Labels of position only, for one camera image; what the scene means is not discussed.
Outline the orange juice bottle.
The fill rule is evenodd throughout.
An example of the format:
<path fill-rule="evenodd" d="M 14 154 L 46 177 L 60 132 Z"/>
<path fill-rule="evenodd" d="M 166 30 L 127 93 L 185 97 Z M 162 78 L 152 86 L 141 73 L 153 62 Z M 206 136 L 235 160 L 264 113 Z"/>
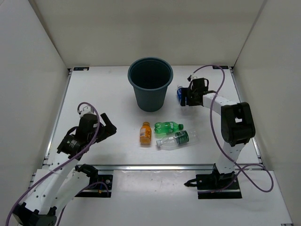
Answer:
<path fill-rule="evenodd" d="M 151 127 L 149 122 L 144 122 L 140 128 L 140 137 L 139 141 L 141 145 L 150 145 L 151 144 Z"/>

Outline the blue label water bottle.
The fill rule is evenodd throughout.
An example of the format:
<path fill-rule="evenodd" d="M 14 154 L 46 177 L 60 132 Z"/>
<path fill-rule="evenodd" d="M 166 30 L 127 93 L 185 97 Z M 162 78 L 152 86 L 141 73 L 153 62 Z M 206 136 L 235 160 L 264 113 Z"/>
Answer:
<path fill-rule="evenodd" d="M 176 94 L 177 94 L 178 102 L 181 103 L 181 100 L 182 100 L 182 86 L 181 85 L 177 86 Z"/>

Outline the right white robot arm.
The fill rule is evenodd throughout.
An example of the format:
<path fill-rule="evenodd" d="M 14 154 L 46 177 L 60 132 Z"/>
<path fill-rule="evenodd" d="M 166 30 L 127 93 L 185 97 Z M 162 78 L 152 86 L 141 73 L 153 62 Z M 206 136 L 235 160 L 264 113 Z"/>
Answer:
<path fill-rule="evenodd" d="M 221 117 L 221 134 L 224 140 L 222 153 L 211 174 L 204 181 L 209 189 L 227 186 L 235 176 L 235 162 L 241 150 L 255 136 L 255 126 L 248 103 L 230 101 L 209 90 L 209 80 L 189 77 L 187 88 L 181 88 L 181 106 L 203 106 Z"/>

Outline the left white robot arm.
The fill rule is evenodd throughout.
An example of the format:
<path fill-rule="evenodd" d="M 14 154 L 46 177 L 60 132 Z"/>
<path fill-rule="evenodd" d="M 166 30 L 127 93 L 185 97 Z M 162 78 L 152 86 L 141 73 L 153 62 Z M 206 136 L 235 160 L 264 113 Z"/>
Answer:
<path fill-rule="evenodd" d="M 81 116 L 79 125 L 68 130 L 50 162 L 46 179 L 30 188 L 27 197 L 13 208 L 12 214 L 22 226 L 53 226 L 58 214 L 83 189 L 98 185 L 98 171 L 83 164 L 78 166 L 89 146 L 114 135 L 117 128 L 105 113 Z"/>

